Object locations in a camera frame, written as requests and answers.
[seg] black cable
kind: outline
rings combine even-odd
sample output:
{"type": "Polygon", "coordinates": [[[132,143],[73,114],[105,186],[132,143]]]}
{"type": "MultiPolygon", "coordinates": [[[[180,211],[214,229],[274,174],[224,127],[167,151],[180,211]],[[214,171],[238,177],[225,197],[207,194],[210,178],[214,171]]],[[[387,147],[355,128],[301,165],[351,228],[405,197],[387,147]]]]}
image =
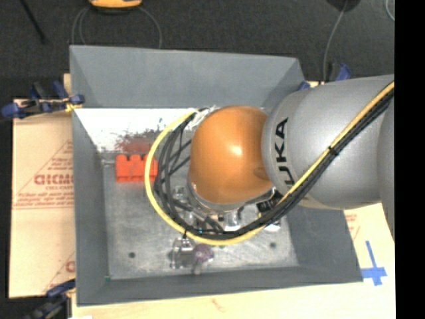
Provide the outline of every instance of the black cable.
{"type": "Polygon", "coordinates": [[[343,8],[342,8],[342,10],[341,10],[341,12],[338,16],[338,19],[337,19],[336,23],[334,24],[334,26],[332,28],[331,34],[330,34],[330,36],[327,40],[327,44],[326,44],[326,47],[325,47],[325,54],[323,55],[323,78],[322,79],[323,79],[324,82],[327,81],[327,53],[329,52],[329,47],[331,46],[332,38],[333,38],[333,36],[334,36],[334,34],[337,30],[339,22],[341,21],[343,15],[345,13],[345,9],[347,8],[347,5],[348,5],[348,0],[345,0],[344,6],[343,6],[343,8]]]}

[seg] blue clamp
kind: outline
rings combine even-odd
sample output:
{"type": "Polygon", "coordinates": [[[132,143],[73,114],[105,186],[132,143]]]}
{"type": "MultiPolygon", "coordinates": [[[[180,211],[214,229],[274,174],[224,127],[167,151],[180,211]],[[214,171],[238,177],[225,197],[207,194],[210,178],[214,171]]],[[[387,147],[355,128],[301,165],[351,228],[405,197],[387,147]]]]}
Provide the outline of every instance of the blue clamp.
{"type": "Polygon", "coordinates": [[[69,106],[81,105],[85,102],[82,94],[69,96],[65,87],[55,80],[52,84],[54,93],[46,92],[40,83],[35,82],[30,88],[29,99],[17,103],[9,103],[1,108],[4,118],[25,118],[35,114],[50,113],[67,109],[69,106]]]}
{"type": "Polygon", "coordinates": [[[64,306],[70,306],[70,299],[65,294],[66,291],[75,288],[75,279],[63,282],[58,286],[50,289],[46,293],[49,298],[43,305],[37,307],[30,314],[27,314],[21,319],[51,319],[58,314],[64,306]]]}

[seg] small metal object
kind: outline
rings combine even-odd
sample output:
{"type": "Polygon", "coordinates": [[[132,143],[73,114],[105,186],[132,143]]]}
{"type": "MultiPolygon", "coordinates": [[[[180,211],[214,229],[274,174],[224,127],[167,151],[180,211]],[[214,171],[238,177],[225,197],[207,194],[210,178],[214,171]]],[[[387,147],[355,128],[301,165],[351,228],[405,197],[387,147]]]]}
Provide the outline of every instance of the small metal object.
{"type": "Polygon", "coordinates": [[[173,248],[171,250],[171,264],[172,269],[189,267],[193,263],[194,244],[188,238],[175,239],[173,248]]]}
{"type": "Polygon", "coordinates": [[[235,231],[240,228],[238,210],[232,210],[224,214],[224,230],[235,231]]]}

